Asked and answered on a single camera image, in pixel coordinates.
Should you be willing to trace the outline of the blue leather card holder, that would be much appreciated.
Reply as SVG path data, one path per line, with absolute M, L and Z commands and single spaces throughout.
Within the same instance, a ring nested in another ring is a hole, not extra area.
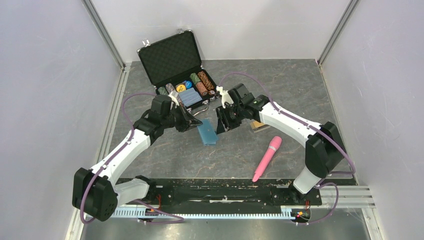
M 197 127 L 200 138 L 204 146 L 215 146 L 218 141 L 218 136 L 208 119 L 201 119 L 202 125 Z

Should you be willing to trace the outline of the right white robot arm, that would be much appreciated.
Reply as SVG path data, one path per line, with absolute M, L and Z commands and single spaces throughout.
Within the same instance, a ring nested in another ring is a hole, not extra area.
M 305 148 L 305 166 L 289 185 L 289 199 L 302 204 L 309 192 L 346 157 L 346 149 L 337 126 L 302 118 L 265 95 L 254 95 L 240 83 L 230 90 L 216 88 L 221 96 L 221 106 L 215 109 L 221 134 L 239 127 L 244 119 L 255 120 L 271 126 Z

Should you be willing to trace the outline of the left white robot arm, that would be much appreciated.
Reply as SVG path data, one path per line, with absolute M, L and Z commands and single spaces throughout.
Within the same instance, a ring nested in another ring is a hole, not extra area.
M 81 167 L 73 177 L 72 205 L 79 209 L 83 224 L 104 222 L 116 208 L 132 201 L 153 203 L 157 190 L 146 180 L 135 178 L 117 183 L 122 173 L 143 151 L 147 150 L 166 129 L 186 132 L 202 125 L 171 95 L 156 95 L 151 106 L 130 123 L 126 137 L 103 160 L 89 169 Z

